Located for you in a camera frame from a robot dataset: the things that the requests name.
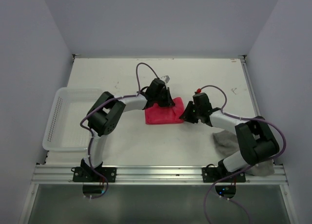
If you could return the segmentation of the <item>pink towel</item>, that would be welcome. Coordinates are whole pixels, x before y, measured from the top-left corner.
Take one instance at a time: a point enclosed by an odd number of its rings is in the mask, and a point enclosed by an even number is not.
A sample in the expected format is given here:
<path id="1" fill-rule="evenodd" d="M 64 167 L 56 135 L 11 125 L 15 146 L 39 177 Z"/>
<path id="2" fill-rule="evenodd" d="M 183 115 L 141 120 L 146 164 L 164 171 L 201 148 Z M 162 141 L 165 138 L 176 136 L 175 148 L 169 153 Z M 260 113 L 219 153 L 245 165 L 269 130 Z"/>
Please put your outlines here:
<path id="1" fill-rule="evenodd" d="M 160 107 L 155 103 L 152 107 L 145 110 L 145 123 L 147 125 L 181 124 L 184 120 L 180 119 L 184 113 L 184 104 L 181 97 L 173 99 L 175 106 Z"/>

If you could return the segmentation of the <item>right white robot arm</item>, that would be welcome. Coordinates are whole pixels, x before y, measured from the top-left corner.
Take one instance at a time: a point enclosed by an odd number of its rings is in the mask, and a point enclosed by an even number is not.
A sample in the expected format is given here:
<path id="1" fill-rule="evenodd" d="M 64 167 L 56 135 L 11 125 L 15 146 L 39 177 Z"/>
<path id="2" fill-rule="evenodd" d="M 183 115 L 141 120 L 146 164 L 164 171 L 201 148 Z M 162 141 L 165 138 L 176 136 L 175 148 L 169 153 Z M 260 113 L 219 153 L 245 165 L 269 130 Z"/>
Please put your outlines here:
<path id="1" fill-rule="evenodd" d="M 262 117 L 250 120 L 229 117 L 221 108 L 213 108 L 205 93 L 193 95 L 193 100 L 188 102 L 180 119 L 193 124 L 201 121 L 237 137 L 238 152 L 219 161 L 215 168 L 221 181 L 229 181 L 239 169 L 254 166 L 280 150 L 269 125 Z"/>

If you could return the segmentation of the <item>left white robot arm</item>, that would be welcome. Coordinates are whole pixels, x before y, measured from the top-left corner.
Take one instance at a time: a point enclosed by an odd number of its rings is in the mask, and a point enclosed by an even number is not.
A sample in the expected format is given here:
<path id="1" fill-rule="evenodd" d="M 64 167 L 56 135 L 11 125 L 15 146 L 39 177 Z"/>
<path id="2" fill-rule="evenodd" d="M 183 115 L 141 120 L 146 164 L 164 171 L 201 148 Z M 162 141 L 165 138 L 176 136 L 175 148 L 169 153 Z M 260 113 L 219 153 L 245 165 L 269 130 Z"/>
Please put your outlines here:
<path id="1" fill-rule="evenodd" d="M 83 118 L 80 126 L 88 130 L 91 139 L 87 148 L 87 156 L 81 160 L 80 172 L 76 176 L 87 181 L 94 182 L 100 177 L 102 166 L 102 153 L 106 138 L 115 130 L 121 115 L 134 110 L 146 110 L 154 104 L 160 107 L 173 107 L 175 105 L 171 98 L 170 89 L 167 86 L 169 76 L 155 78 L 146 88 L 139 90 L 136 94 L 115 97 L 110 92 L 104 92 Z"/>

